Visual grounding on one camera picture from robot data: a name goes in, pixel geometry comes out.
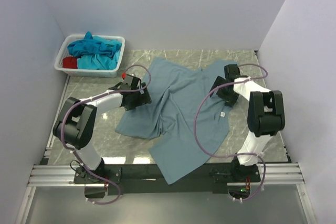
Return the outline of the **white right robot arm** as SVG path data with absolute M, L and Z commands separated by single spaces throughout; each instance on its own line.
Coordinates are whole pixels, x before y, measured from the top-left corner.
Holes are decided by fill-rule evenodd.
M 240 73 L 237 64 L 224 66 L 224 77 L 218 76 L 211 87 L 232 83 L 217 90 L 216 95 L 227 106 L 233 107 L 239 97 L 245 98 L 248 104 L 248 135 L 231 162 L 230 175 L 233 180 L 241 182 L 257 171 L 258 155 L 265 145 L 285 127 L 285 112 L 282 93 L 278 90 L 266 89 L 253 81 L 249 76 Z

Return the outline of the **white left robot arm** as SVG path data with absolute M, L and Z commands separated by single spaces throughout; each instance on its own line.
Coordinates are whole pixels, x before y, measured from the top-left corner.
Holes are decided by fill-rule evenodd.
M 101 94 L 84 99 L 69 97 L 64 102 L 52 133 L 74 154 L 91 182 L 107 177 L 104 160 L 91 141 L 96 117 L 116 108 L 130 111 L 150 104 L 147 86 L 140 78 L 125 74 L 122 82 Z

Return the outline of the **grey-blue t shirt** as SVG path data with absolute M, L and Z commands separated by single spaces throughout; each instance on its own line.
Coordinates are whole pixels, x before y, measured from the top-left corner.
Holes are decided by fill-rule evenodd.
M 218 76 L 230 62 L 216 60 L 208 67 L 191 70 L 156 57 L 143 78 L 149 83 L 152 103 L 126 111 L 115 131 L 124 136 L 159 140 L 149 152 L 161 172 L 175 179 L 184 176 L 209 159 L 229 133 L 231 110 L 224 101 L 212 96 Z

